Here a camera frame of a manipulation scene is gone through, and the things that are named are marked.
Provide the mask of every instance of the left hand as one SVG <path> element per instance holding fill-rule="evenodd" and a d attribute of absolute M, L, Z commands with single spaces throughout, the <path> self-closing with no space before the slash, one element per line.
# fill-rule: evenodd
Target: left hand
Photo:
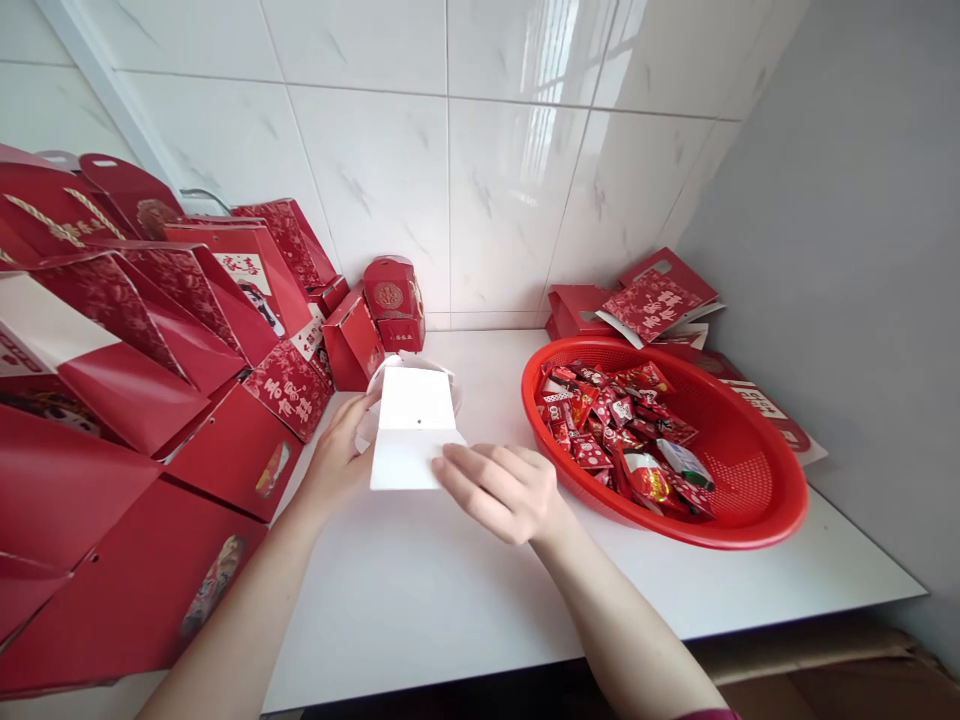
<path fill-rule="evenodd" d="M 373 445 L 357 452 L 357 426 L 378 394 L 350 398 L 337 410 L 317 441 L 310 467 L 297 489 L 290 511 L 322 525 L 370 478 Z"/>

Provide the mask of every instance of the gold rope handle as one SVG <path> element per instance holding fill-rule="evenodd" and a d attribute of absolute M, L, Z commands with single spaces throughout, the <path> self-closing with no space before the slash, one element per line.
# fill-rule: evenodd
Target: gold rope handle
<path fill-rule="evenodd" d="M 51 220 L 42 212 L 37 210 L 33 205 L 30 205 L 29 203 L 25 203 L 23 200 L 21 200 L 20 198 L 15 198 L 13 195 L 5 194 L 4 197 L 10 202 L 12 202 L 14 205 L 16 205 L 18 208 L 23 210 L 25 213 L 27 213 L 31 217 L 36 218 L 37 220 L 42 222 L 44 225 L 46 225 L 48 228 L 50 228 L 50 232 L 53 233 L 53 236 L 55 238 L 59 240 L 67 240 L 68 242 L 72 243 L 76 247 L 86 247 L 86 245 L 84 245 L 77 238 L 75 238 L 66 228 L 61 227 L 60 225 L 57 225 L 53 220 Z"/>
<path fill-rule="evenodd" d="M 84 195 L 84 194 L 83 194 L 82 192 L 80 192 L 79 190 L 74 190 L 73 188 L 64 188 L 64 190 L 66 190 L 68 193 L 70 193 L 71 195 L 73 195 L 73 197 L 75 197 L 77 200 L 79 200 L 79 201 L 81 202 L 81 204 L 82 204 L 87 210 L 89 210 L 90 212 L 93 213 L 93 216 L 94 216 L 97 220 L 99 220 L 99 221 L 102 222 L 106 227 L 108 227 L 108 228 L 110 229 L 110 231 L 111 231 L 114 235 L 116 235 L 120 240 L 126 240 L 126 238 L 123 236 L 123 233 L 120 232 L 120 230 L 117 229 L 117 226 L 114 225 L 112 222 L 110 222 L 110 220 L 107 219 L 107 216 L 104 215 L 102 212 L 100 212 L 100 208 L 98 208 L 96 205 L 94 205 L 92 202 L 90 202 L 90 199 L 89 199 L 86 195 Z"/>

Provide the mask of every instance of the wall tile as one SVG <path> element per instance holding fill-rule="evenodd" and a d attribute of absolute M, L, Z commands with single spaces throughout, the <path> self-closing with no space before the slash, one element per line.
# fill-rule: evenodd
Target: wall tile
<path fill-rule="evenodd" d="M 33 0 L 0 2 L 0 60 L 73 65 Z"/>
<path fill-rule="evenodd" d="M 720 117 L 742 120 L 750 114 L 808 7 L 810 0 L 774 0 L 773 8 L 760 28 L 760 35 L 723 104 Z"/>
<path fill-rule="evenodd" d="M 527 330 L 537 325 L 535 312 L 450 313 L 451 330 Z"/>
<path fill-rule="evenodd" d="M 587 113 L 450 101 L 455 312 L 537 310 Z"/>
<path fill-rule="evenodd" d="M 703 149 L 693 164 L 689 176 L 687 176 L 687 182 L 683 186 L 683 190 L 680 191 L 680 197 L 674 203 L 673 210 L 670 211 L 670 217 L 667 218 L 666 224 L 660 231 L 657 246 L 667 245 L 676 248 L 683 232 L 693 218 L 697 205 L 700 204 L 700 197 L 704 188 L 713 179 L 739 132 L 739 122 L 715 122 L 713 124 L 710 134 L 707 135 L 707 140 L 703 144 Z"/>
<path fill-rule="evenodd" d="M 652 250 L 711 125 L 592 111 L 550 284 L 610 286 L 621 269 Z"/>
<path fill-rule="evenodd" d="M 623 0 L 594 105 L 716 117 L 773 0 Z"/>
<path fill-rule="evenodd" d="M 613 0 L 450 0 L 450 93 L 589 105 Z"/>
<path fill-rule="evenodd" d="M 427 311 L 450 309 L 446 100 L 291 87 L 343 272 L 413 261 Z"/>
<path fill-rule="evenodd" d="M 29 152 L 101 152 L 136 162 L 76 68 L 0 63 L 0 97 L 0 142 Z"/>
<path fill-rule="evenodd" d="M 446 91 L 443 0 L 264 0 L 287 82 Z"/>
<path fill-rule="evenodd" d="M 281 85 L 121 73 L 182 173 L 231 205 L 296 198 L 337 264 L 287 91 Z"/>
<path fill-rule="evenodd" d="M 281 79 L 257 0 L 82 2 L 120 70 Z"/>

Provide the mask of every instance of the right hand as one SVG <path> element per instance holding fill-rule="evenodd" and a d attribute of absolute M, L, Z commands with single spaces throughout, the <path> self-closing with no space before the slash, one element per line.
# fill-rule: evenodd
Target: right hand
<path fill-rule="evenodd" d="M 563 498 L 557 471 L 543 455 L 515 445 L 444 445 L 433 472 L 457 504 L 504 542 L 545 539 Z"/>

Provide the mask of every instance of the forearm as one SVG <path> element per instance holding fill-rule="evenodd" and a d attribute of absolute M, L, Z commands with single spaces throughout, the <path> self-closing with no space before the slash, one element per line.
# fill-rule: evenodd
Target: forearm
<path fill-rule="evenodd" d="M 258 718 L 322 523 L 284 513 L 138 720 Z"/>
<path fill-rule="evenodd" d="M 558 496 L 531 545 L 563 596 L 587 661 L 622 718 L 673 720 L 727 707 L 683 643 Z"/>

